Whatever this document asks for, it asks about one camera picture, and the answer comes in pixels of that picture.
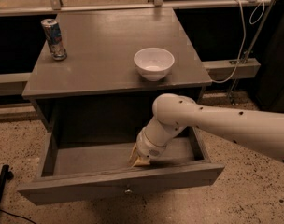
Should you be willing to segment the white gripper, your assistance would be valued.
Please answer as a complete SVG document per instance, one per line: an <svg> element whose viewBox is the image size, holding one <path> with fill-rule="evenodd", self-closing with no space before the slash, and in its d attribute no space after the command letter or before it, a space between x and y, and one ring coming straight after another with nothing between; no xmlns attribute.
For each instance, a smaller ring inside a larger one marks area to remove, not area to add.
<svg viewBox="0 0 284 224"><path fill-rule="evenodd" d="M129 165L133 167L149 166L150 159L159 158L165 152L171 139L172 136L164 129L144 127L131 151Z"/></svg>

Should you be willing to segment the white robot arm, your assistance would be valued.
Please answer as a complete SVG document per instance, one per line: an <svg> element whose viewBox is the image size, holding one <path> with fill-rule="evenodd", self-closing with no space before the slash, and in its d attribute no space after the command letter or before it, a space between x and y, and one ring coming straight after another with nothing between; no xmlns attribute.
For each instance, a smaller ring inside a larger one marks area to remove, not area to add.
<svg viewBox="0 0 284 224"><path fill-rule="evenodd" d="M284 114L199 105L172 93L158 96L152 113L136 138L129 160L132 166L147 166L158 160L171 140L188 127L284 163Z"/></svg>

